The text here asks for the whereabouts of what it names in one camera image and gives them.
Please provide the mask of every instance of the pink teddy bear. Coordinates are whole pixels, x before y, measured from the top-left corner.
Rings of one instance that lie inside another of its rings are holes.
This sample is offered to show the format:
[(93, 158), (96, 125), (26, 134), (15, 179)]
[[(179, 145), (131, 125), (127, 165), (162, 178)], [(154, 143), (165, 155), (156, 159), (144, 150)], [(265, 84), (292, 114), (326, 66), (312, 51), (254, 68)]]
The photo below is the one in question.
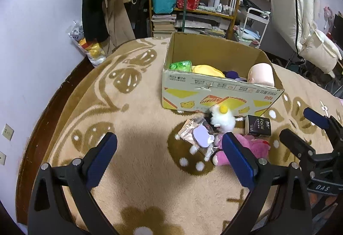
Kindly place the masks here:
[[(242, 136), (240, 134), (234, 135), (237, 140), (242, 144), (243, 147), (250, 149), (250, 151), (254, 154), (256, 158), (267, 158), (268, 151), (270, 150), (270, 145), (267, 141), (263, 139), (256, 139), (252, 135), (245, 135)], [(218, 146), (219, 149), (222, 149), (222, 138), (223, 134), (218, 134), (214, 139), (214, 144)], [(212, 158), (212, 162), (214, 165), (229, 165), (230, 162), (227, 159), (224, 151), (218, 151)]]

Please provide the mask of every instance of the cardboard box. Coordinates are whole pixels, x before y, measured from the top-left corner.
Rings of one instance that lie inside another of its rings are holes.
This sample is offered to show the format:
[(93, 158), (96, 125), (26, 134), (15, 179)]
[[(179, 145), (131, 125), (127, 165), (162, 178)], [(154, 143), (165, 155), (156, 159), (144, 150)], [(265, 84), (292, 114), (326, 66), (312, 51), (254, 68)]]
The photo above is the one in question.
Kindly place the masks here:
[(255, 64), (272, 65), (262, 50), (222, 38), (175, 32), (162, 75), (162, 106), (166, 109), (208, 112), (214, 104), (225, 104), (234, 116), (261, 116), (284, 91), (273, 66), (275, 88), (169, 69), (171, 63), (185, 60), (236, 71), (245, 78)]

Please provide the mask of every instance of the yellow pom-pom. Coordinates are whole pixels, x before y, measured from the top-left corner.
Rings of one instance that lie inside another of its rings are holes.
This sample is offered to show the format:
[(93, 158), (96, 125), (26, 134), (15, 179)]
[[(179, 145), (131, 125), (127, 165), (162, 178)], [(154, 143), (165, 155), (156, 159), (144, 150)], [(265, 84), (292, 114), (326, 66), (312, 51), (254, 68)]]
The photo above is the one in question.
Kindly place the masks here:
[(222, 106), (219, 107), (219, 111), (222, 114), (226, 114), (229, 111), (229, 109), (227, 108), (226, 105), (222, 105)]

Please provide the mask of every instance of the white fluffy plush toy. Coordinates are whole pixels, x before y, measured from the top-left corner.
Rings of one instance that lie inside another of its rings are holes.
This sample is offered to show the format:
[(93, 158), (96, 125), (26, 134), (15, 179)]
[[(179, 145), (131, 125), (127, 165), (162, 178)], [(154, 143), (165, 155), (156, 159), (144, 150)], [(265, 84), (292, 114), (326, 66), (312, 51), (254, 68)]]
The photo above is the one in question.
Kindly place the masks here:
[(210, 108), (212, 113), (211, 124), (221, 133), (233, 131), (236, 120), (226, 105), (213, 105)]

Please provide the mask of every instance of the wall socket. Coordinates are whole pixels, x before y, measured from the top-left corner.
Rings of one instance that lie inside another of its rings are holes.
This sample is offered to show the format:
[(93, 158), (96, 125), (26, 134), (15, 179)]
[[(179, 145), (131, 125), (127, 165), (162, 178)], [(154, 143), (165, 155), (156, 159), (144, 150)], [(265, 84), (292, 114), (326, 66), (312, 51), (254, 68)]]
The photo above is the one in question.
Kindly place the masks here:
[(0, 152), (0, 164), (5, 165), (6, 155)]
[(2, 135), (6, 137), (9, 141), (11, 141), (13, 136), (14, 130), (7, 124), (5, 124), (5, 127), (3, 128)]

